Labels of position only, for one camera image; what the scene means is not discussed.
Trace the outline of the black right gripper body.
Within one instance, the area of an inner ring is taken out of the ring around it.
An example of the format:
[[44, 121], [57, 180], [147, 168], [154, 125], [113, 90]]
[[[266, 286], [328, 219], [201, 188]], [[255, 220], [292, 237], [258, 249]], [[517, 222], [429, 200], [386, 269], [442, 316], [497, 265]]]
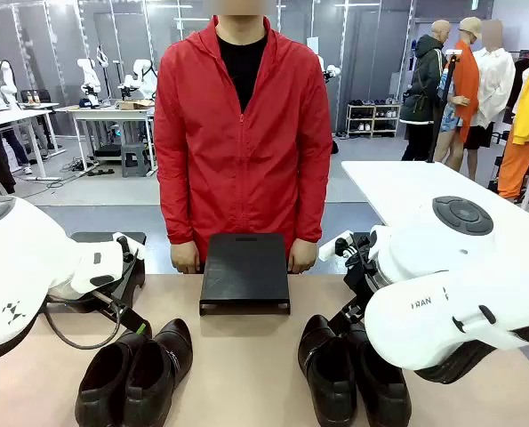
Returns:
[[346, 260], [347, 273], [344, 283], [355, 294], [353, 304], [365, 308], [378, 287], [374, 284], [374, 276], [378, 272], [374, 262], [369, 262], [363, 255], [354, 254]]

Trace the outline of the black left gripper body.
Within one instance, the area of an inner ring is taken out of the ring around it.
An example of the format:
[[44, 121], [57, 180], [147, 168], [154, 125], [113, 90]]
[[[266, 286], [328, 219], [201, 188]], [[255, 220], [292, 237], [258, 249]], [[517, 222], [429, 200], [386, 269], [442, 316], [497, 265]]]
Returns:
[[98, 306], [97, 311], [107, 318], [121, 318], [127, 310], [124, 302], [111, 295], [92, 291], [91, 297]]

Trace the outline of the person's left hand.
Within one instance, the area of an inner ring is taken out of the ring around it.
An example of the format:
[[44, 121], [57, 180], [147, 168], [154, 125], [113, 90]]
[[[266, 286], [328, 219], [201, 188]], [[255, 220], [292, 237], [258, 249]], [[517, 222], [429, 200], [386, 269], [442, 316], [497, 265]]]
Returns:
[[317, 259], [317, 244], [295, 239], [288, 257], [288, 271], [301, 274], [311, 269]]

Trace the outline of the person's right hand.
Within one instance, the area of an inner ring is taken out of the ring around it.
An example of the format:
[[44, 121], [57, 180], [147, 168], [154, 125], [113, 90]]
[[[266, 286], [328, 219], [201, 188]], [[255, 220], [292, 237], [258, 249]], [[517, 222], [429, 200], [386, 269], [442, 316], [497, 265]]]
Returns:
[[182, 274], [197, 274], [201, 271], [199, 252], [194, 241], [171, 245], [172, 266]]

